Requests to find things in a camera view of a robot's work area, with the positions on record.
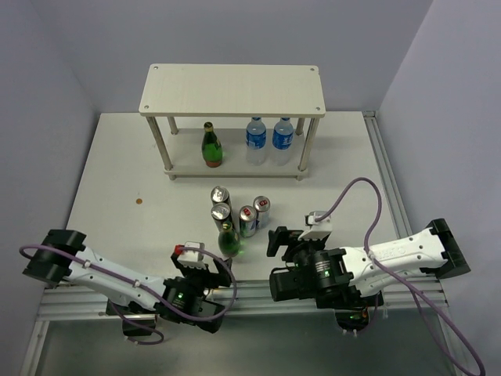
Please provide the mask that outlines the silver blue energy can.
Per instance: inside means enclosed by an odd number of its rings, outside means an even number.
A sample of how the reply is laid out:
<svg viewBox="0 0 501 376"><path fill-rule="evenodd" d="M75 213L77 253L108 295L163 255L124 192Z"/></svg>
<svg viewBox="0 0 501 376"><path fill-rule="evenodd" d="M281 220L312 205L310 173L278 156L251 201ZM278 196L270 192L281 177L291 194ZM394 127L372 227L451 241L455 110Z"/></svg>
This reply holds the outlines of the silver blue energy can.
<svg viewBox="0 0 501 376"><path fill-rule="evenodd" d="M257 215L257 228L261 229L268 225L270 220L271 202L266 196L257 196L253 202Z"/></svg>
<svg viewBox="0 0 501 376"><path fill-rule="evenodd" d="M257 229L257 212L250 205L239 210L240 236L252 237Z"/></svg>

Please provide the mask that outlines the green glass bottle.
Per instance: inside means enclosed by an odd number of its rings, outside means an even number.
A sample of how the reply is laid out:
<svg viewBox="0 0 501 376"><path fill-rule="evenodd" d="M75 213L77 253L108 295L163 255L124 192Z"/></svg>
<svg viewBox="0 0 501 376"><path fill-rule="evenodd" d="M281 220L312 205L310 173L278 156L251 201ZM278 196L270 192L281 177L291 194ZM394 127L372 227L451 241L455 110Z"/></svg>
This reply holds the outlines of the green glass bottle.
<svg viewBox="0 0 501 376"><path fill-rule="evenodd" d="M209 121L204 123L204 137L201 152L209 168L217 168L222 164L222 145L214 132L213 124Z"/></svg>
<svg viewBox="0 0 501 376"><path fill-rule="evenodd" d="M240 250L239 234L233 228L230 221L222 223L222 228L218 235L218 246L220 252L226 258L232 258L238 255Z"/></svg>

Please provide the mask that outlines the black yellow-label can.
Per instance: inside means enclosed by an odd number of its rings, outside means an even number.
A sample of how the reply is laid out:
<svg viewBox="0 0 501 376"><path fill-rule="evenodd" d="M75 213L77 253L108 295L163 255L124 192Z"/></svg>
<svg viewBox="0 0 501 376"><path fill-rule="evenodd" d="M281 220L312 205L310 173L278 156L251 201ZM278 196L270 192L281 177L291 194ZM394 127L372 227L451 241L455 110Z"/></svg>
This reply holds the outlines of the black yellow-label can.
<svg viewBox="0 0 501 376"><path fill-rule="evenodd" d="M222 231L222 226L225 222L233 224L232 209L224 202L217 203L211 208L211 217L219 232Z"/></svg>
<svg viewBox="0 0 501 376"><path fill-rule="evenodd" d="M231 206L229 191L223 186L214 187L211 190L210 197L213 205L224 203Z"/></svg>

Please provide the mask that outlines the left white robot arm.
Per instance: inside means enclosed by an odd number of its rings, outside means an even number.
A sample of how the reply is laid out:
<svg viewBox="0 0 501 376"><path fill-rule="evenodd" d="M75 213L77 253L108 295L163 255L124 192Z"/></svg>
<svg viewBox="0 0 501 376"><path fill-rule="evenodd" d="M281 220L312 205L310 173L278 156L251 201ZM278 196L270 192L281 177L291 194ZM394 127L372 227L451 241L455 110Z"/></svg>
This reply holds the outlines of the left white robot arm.
<svg viewBox="0 0 501 376"><path fill-rule="evenodd" d="M86 246L85 238L74 230L50 230L41 244L20 248L28 260L23 274L53 287L66 281L89 288L124 315L154 315L209 333L219 330L230 307L212 302L206 293L237 289L231 260L211 254L202 243L186 242L171 254L180 276L159 277L111 262ZM27 253L30 248L33 255Z"/></svg>

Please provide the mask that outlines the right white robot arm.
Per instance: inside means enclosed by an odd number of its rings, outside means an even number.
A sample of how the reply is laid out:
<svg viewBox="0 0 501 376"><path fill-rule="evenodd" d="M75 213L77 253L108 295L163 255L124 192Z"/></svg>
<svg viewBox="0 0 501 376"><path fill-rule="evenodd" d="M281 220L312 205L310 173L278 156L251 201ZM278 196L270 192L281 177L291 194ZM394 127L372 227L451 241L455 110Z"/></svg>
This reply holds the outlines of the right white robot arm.
<svg viewBox="0 0 501 376"><path fill-rule="evenodd" d="M431 221L409 237L369 248L329 249L329 232L269 231L266 255L285 247L283 268L269 275L276 302L312 299L319 309L359 310L382 306L382 290L401 279L433 275L438 279L461 276L470 266L444 219Z"/></svg>

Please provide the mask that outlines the white two-tier shelf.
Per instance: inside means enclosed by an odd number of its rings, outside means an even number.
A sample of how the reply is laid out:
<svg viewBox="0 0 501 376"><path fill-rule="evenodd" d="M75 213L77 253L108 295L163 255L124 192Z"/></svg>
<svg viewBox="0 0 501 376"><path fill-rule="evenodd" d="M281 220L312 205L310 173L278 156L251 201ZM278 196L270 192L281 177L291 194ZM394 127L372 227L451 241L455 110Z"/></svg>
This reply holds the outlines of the white two-tier shelf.
<svg viewBox="0 0 501 376"><path fill-rule="evenodd" d="M308 65L150 65L139 104L160 152L164 172L180 177L292 177L308 174L319 122L326 115L319 69ZM290 160L283 166L246 161L245 128L253 116L297 120ZM206 166L203 124L210 121L224 160Z"/></svg>

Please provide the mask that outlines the right clear water bottle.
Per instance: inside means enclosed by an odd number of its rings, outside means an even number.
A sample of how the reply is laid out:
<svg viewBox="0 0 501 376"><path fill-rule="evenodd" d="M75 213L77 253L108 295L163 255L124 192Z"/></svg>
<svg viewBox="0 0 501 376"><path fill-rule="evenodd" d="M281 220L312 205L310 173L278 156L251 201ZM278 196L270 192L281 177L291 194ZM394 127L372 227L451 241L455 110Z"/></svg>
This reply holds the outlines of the right clear water bottle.
<svg viewBox="0 0 501 376"><path fill-rule="evenodd" d="M282 117L276 123L272 134L272 160L275 165L283 166L292 153L294 127L288 117Z"/></svg>

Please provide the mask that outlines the clear water bottle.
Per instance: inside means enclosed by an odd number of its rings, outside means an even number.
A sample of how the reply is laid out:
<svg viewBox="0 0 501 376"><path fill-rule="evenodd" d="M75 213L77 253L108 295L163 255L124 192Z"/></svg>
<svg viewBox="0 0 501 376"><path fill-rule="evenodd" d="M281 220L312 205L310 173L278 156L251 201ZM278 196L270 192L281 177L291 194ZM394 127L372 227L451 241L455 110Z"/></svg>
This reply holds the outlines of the clear water bottle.
<svg viewBox="0 0 501 376"><path fill-rule="evenodd" d="M253 117L246 127L247 162L262 165L266 158L267 130L261 118Z"/></svg>
<svg viewBox="0 0 501 376"><path fill-rule="evenodd" d="M276 123L272 134L272 160L275 165L283 166L292 153L294 127L288 117L282 117Z"/></svg>

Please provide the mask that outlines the left clear water bottle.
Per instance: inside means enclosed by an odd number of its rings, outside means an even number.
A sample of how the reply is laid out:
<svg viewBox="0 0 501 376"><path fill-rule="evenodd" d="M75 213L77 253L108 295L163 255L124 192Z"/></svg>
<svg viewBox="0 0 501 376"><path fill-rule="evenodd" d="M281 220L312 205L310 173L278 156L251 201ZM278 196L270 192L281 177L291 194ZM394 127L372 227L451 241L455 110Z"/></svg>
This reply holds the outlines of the left clear water bottle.
<svg viewBox="0 0 501 376"><path fill-rule="evenodd" d="M266 158L267 130L261 118L253 117L246 127L247 162L262 165Z"/></svg>

